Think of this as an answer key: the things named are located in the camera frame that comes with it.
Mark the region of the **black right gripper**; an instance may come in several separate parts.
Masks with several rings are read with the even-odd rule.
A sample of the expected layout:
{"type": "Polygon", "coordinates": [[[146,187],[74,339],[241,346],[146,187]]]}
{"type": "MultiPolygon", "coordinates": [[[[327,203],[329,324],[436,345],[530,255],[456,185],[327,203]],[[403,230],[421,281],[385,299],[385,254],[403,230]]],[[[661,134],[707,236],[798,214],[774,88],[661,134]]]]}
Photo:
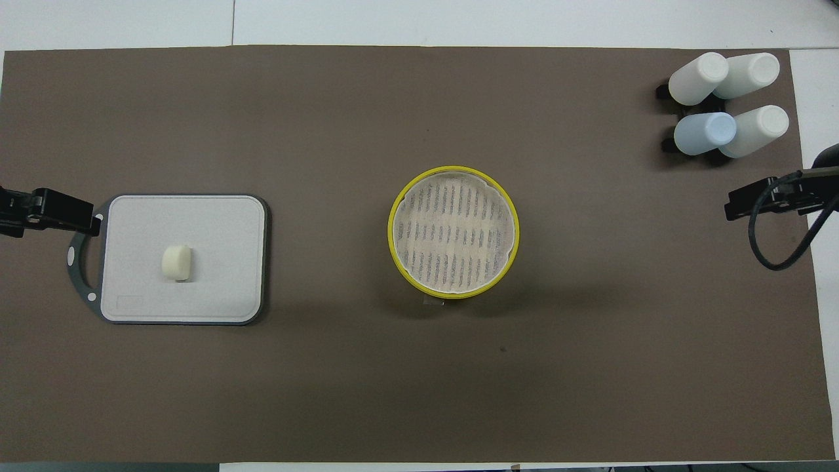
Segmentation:
{"type": "Polygon", "coordinates": [[[724,205],[726,221],[760,213],[797,212],[803,216],[817,211],[828,215],[837,212],[836,167],[797,170],[782,177],[770,178],[749,205],[749,188],[728,192],[724,205]]]}

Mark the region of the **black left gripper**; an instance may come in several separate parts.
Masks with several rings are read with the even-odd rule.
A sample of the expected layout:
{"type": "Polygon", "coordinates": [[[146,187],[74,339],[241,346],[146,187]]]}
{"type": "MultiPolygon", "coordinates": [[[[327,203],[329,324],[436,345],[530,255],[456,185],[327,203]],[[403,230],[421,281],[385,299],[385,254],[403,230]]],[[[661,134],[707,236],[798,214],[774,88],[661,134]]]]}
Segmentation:
{"type": "Polygon", "coordinates": [[[38,188],[33,192],[1,188],[3,235],[22,238],[27,228],[57,228],[99,236],[101,225],[102,219],[96,217],[95,206],[89,201],[81,201],[77,205],[75,198],[47,188],[38,188]]]}

